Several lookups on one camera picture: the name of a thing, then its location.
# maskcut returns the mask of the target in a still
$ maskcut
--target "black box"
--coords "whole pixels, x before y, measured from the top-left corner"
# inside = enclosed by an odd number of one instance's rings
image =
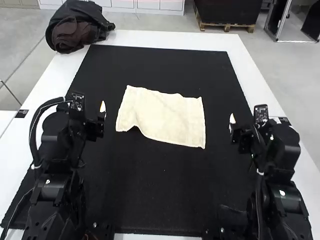
[[[194,0],[203,23],[253,25],[263,0]]]

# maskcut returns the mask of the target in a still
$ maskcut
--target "white towel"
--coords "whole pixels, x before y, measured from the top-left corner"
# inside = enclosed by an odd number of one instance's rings
[[[202,98],[126,86],[115,130],[137,126],[147,138],[188,147],[206,146]]]

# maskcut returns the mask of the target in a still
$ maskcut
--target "white table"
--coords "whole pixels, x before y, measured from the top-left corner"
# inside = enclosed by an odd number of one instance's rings
[[[17,111],[0,110],[0,138],[16,114]]]
[[[286,116],[237,34],[116,30],[110,33],[106,41],[99,44],[159,49],[227,51],[251,110],[255,105],[268,104],[270,116]],[[57,54],[53,58],[21,107],[22,109],[29,109],[29,113],[23,119],[15,118],[0,139],[0,190],[2,195],[0,197],[0,219],[6,213],[32,161],[28,145],[28,133],[33,113],[45,101],[66,94],[88,49],[89,47],[86,46],[75,53],[69,55]],[[42,120],[53,111],[54,108],[50,109],[42,117]],[[38,145],[40,145],[41,134],[42,131],[39,127],[37,131]],[[320,225],[320,173],[302,142],[300,145],[301,155],[295,166],[293,181],[300,190],[309,211],[313,238],[318,240],[320,239],[320,228],[318,228]],[[23,235],[21,230],[11,232],[9,232],[7,239],[19,240]],[[134,234],[116,234],[115,238],[118,240],[192,239],[177,236]]]

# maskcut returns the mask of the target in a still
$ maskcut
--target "black mat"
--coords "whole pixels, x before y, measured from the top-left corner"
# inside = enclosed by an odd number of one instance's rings
[[[205,150],[154,141],[137,128],[116,132],[127,85],[202,97]],[[218,204],[245,210],[250,158],[230,145],[228,126],[231,113],[240,123],[252,114],[226,52],[92,45],[70,91],[85,94],[88,117],[96,118],[101,100],[108,112],[104,139],[88,142],[82,155],[88,218],[123,233],[200,236],[217,226]]]

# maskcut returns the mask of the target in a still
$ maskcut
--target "gray floor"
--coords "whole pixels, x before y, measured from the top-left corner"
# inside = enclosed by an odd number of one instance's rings
[[[0,7],[0,79],[7,81],[43,38],[52,14],[47,10]]]
[[[0,9],[0,11],[6,12],[10,10]],[[39,11],[31,9],[27,11],[32,15],[39,13]],[[44,11],[43,13],[41,12],[41,15],[45,15],[45,17],[42,17],[49,19],[52,13],[52,11]],[[109,21],[115,22],[117,29],[200,32],[190,4],[186,5],[184,16],[115,12],[106,12],[104,16]],[[318,127],[318,119],[320,118],[320,113],[318,112],[318,104],[320,103],[320,95],[318,94],[320,91],[320,43],[274,43],[263,30],[265,20],[266,15],[261,14],[254,34],[249,34],[241,28],[232,28],[230,33],[226,34],[239,34],[255,64],[290,121],[300,133],[306,148],[320,169],[320,147],[318,147],[318,136],[320,135],[320,128]],[[1,23],[2,21],[2,15],[0,14],[0,26],[3,24]],[[32,26],[33,29],[42,29],[43,22],[35,21]],[[293,24],[293,29],[286,31],[283,37],[290,40],[298,40],[295,38],[301,33],[296,31],[298,28],[294,30],[295,28]],[[223,33],[223,29],[217,27],[205,32]],[[10,41],[11,38],[9,37],[1,40],[0,49]],[[35,37],[29,50],[38,41],[39,38]],[[11,49],[11,52],[12,54],[16,53],[15,49]],[[12,90],[22,102],[46,69],[54,54],[43,40],[8,80],[8,85],[12,87]],[[19,105],[15,103],[12,97],[9,98],[9,94],[5,93],[5,89],[0,89],[0,110],[18,108]]]

